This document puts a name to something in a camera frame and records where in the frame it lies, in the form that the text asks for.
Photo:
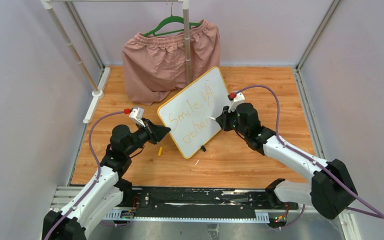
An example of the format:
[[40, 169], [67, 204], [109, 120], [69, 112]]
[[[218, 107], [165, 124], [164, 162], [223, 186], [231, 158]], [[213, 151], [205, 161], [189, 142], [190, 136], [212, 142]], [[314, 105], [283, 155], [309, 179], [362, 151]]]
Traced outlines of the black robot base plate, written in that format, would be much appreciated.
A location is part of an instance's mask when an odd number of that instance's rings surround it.
[[82, 221], [185, 221], [185, 222], [241, 222], [284, 224], [269, 213], [297, 210], [299, 203], [282, 202], [275, 195], [275, 187], [265, 189], [188, 188], [188, 187], [130, 187], [116, 200], [120, 190], [112, 187], [98, 198], [90, 215], [78, 204], [67, 218]]

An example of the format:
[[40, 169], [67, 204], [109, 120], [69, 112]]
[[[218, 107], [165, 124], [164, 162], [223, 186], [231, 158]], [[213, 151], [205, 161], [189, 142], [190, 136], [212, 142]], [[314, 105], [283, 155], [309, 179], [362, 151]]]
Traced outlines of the yellow marker cap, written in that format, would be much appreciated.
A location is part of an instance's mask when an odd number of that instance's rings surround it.
[[163, 152], [163, 147], [160, 147], [159, 150], [158, 150], [158, 156], [159, 157], [162, 155], [162, 152]]

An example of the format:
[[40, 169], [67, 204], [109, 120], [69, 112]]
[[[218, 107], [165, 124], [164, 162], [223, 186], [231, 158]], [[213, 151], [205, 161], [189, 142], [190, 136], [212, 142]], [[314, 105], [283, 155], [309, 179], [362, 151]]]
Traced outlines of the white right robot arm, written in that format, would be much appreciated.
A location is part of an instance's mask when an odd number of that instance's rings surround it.
[[214, 120], [223, 131], [238, 133], [253, 151], [283, 163], [307, 180], [307, 183], [285, 179], [273, 182], [265, 195], [270, 208], [278, 209], [286, 202], [309, 205], [332, 220], [356, 200], [357, 190], [342, 161], [328, 161], [300, 151], [263, 126], [251, 103], [241, 103], [232, 112], [225, 106]]

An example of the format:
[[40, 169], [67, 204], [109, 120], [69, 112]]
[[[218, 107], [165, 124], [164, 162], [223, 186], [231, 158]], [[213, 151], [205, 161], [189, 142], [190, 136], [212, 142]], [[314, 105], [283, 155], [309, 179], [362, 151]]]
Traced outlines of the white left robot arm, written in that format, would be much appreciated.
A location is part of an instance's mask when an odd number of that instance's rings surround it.
[[123, 179], [132, 154], [146, 143], [156, 145], [170, 128], [143, 118], [131, 132], [127, 125], [113, 128], [110, 143], [90, 181], [59, 211], [50, 210], [43, 219], [43, 240], [86, 240], [115, 206], [133, 201], [132, 183]]

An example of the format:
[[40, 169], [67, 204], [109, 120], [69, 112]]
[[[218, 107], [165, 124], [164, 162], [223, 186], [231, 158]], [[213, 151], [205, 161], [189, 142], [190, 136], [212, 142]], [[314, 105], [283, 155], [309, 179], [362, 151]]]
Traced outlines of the yellow framed whiteboard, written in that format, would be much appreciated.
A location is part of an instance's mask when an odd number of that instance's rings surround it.
[[228, 89], [221, 70], [213, 67], [164, 102], [157, 115], [185, 159], [191, 158], [221, 127], [209, 117], [218, 117], [229, 105]]

